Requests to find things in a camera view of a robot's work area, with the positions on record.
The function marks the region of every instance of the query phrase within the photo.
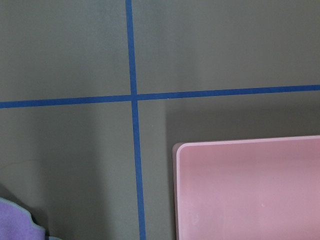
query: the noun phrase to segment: blue line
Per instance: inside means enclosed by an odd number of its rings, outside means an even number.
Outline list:
[[[140,130],[139,130],[139,109],[137,97],[137,76],[136,76],[136,59],[135,59],[135,41],[134,41],[134,23],[132,16],[132,2],[125,1],[126,12],[126,29],[128,38],[128,55],[129,55],[129,73],[130,73],[130,90],[131,90],[131,109],[132,109],[132,127],[133,127],[133,146],[134,146],[134,164],[135,164],[135,184],[138,207],[139,235],[140,240],[146,240],[146,221],[145,221],[145,204],[144,188],[142,179],[141,149],[140,149]]]
[[[75,104],[114,103],[114,102],[128,102],[131,100],[132,100],[131,95],[115,95],[115,96],[90,96],[90,97],[74,97],[74,98],[23,100],[23,101],[3,101],[3,102],[0,102],[0,109],[57,106],[57,105],[75,105]]]
[[[223,90],[204,90],[204,91],[181,91],[181,92],[164,92],[164,93],[146,93],[138,94],[137,100],[160,100],[160,99],[184,99],[248,94],[275,94],[320,91],[320,85],[301,85],[301,86],[273,86],[257,88],[240,88],[240,89],[223,89]]]

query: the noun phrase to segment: pink container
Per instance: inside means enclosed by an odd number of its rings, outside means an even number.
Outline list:
[[[320,136],[179,143],[177,240],[320,240]]]

